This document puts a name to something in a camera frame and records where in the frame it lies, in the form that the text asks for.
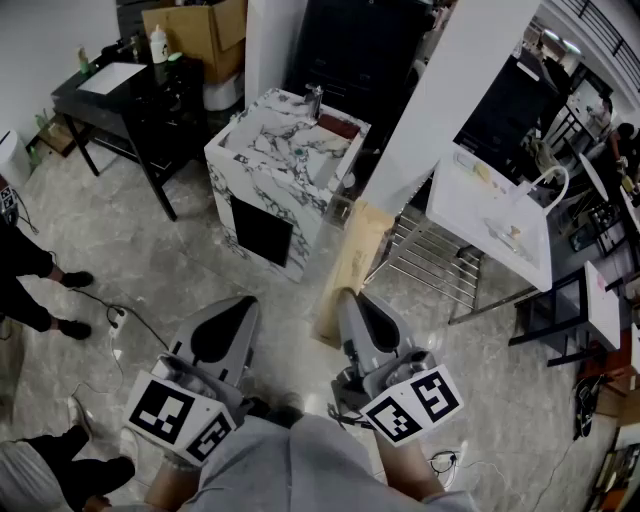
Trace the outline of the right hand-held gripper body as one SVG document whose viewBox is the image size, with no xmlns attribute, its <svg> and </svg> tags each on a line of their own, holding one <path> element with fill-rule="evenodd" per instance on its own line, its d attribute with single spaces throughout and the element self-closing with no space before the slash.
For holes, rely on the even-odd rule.
<svg viewBox="0 0 640 512">
<path fill-rule="evenodd" d="M 331 418 L 405 445 L 450 420 L 464 401 L 448 369 L 418 346 L 404 319 L 380 298 L 339 292 L 337 319 L 349 365 L 331 382 Z"/>
</svg>

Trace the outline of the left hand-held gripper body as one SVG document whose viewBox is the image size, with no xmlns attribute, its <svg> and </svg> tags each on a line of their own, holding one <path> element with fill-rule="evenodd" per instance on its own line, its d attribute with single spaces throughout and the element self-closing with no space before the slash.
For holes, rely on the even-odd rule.
<svg viewBox="0 0 640 512">
<path fill-rule="evenodd" d="M 240 384 L 259 327 L 260 305 L 251 295 L 215 302 L 186 318 L 169 349 L 138 374 L 124 425 L 165 452 L 204 465 L 249 408 Z"/>
</svg>

